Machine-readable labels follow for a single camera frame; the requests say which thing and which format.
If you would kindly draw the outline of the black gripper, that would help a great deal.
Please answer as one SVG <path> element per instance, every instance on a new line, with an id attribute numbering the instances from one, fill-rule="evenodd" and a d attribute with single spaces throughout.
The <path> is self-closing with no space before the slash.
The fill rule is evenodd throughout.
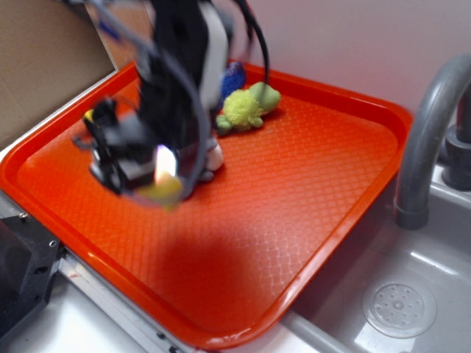
<path id="1" fill-rule="evenodd" d="M 85 131 L 72 138 L 77 148 L 91 152 L 89 170 L 95 179 L 116 195 L 137 195 L 158 174 L 176 176 L 174 155 L 165 156 L 168 149 L 135 113 L 120 119 L 117 107 L 114 99 L 100 101 L 83 115 Z"/>

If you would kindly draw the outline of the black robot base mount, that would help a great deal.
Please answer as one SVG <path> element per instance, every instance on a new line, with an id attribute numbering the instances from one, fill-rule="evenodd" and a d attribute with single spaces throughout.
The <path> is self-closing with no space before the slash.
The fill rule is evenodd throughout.
<path id="1" fill-rule="evenodd" d="M 27 213 L 1 219 L 1 342 L 49 303 L 62 246 Z"/>

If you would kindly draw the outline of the black white robot arm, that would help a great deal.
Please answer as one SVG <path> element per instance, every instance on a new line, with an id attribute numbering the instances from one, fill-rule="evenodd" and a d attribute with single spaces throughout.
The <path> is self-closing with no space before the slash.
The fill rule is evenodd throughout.
<path id="1" fill-rule="evenodd" d="M 191 194 L 224 162 L 212 120 L 221 97 L 230 20 L 210 1 L 154 1 L 150 40 L 94 1 L 100 24 L 138 51 L 138 109 L 121 118 L 117 101 L 102 99 L 83 115 L 88 133 L 74 144 L 92 153 L 90 171 L 118 195 Z"/>

